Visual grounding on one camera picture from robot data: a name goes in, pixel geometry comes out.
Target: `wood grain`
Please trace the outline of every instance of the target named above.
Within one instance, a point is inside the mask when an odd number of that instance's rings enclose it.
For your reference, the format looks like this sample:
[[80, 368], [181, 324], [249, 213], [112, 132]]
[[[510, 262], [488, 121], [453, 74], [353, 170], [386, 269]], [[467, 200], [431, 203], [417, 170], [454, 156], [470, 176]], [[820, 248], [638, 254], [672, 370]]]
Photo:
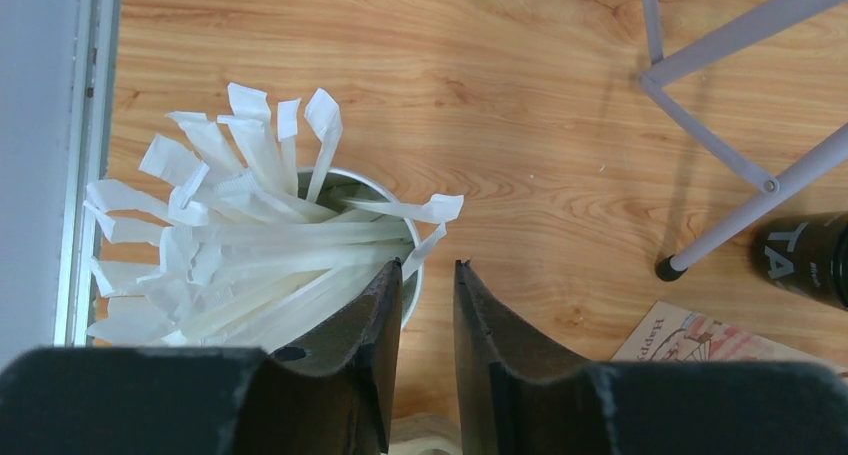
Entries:
[[[764, 0], [662, 0], [669, 50]], [[848, 315], [759, 281], [749, 234], [674, 284], [653, 276], [753, 190], [685, 135], [634, 80], [647, 63], [640, 0], [124, 0], [109, 174], [165, 197], [136, 167], [171, 110], [228, 111], [226, 84], [340, 102], [335, 165], [408, 202], [467, 195], [427, 262], [403, 333], [395, 416], [458, 420], [456, 259], [554, 339], [610, 357], [657, 300], [848, 364]], [[848, 119], [848, 7], [674, 84], [672, 94], [780, 171]], [[299, 162], [318, 144], [299, 137]], [[845, 210], [848, 167], [775, 215]], [[426, 233], [430, 227], [422, 226]], [[155, 259], [146, 247], [104, 256]]]

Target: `black can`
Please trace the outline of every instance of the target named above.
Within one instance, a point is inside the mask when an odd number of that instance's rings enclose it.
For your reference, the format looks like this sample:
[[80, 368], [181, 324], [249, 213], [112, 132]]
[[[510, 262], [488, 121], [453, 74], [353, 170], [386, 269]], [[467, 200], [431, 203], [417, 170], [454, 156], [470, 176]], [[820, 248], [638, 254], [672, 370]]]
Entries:
[[848, 309], [848, 212], [772, 220], [757, 229], [750, 256], [772, 285]]

